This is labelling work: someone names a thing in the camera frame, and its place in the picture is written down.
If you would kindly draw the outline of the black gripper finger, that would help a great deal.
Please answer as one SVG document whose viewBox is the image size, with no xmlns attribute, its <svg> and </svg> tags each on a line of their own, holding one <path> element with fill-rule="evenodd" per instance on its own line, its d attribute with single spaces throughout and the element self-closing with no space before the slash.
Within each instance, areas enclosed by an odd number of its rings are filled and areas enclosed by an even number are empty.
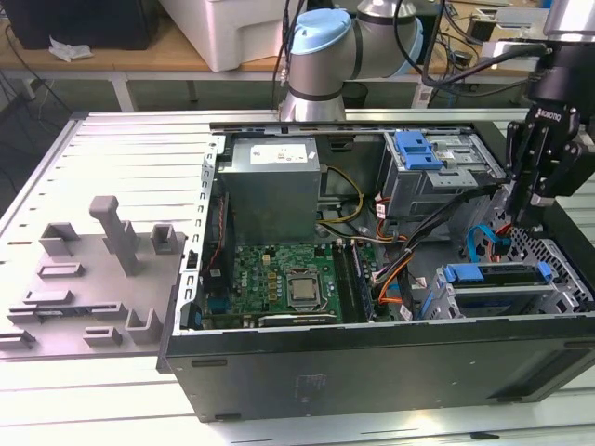
<svg viewBox="0 0 595 446">
<path fill-rule="evenodd" d="M 546 121 L 509 125 L 506 212 L 513 226 L 540 226 L 545 209 L 553 205 L 558 180 L 554 130 Z"/>
<path fill-rule="evenodd" d="M 546 211 L 558 197 L 572 196 L 594 174 L 594 146 L 563 143 L 557 150 L 544 149 L 535 169 L 529 202 L 529 227 L 543 226 Z"/>
</svg>

